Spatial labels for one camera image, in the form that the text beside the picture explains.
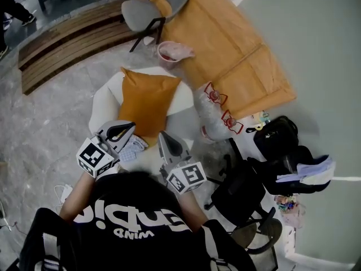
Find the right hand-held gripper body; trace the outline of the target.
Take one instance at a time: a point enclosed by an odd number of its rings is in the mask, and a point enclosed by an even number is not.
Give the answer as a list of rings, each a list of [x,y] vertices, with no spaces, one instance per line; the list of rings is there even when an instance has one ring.
[[[160,172],[166,184],[178,194],[192,191],[207,180],[201,162],[194,157],[186,157],[176,164],[163,165]]]

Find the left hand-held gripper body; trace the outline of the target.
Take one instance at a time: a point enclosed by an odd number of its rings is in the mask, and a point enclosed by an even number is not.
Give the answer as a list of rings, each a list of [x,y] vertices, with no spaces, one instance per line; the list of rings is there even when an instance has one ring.
[[[119,162],[120,141],[112,141],[95,133],[86,138],[76,153],[77,164],[91,177],[97,178]]]

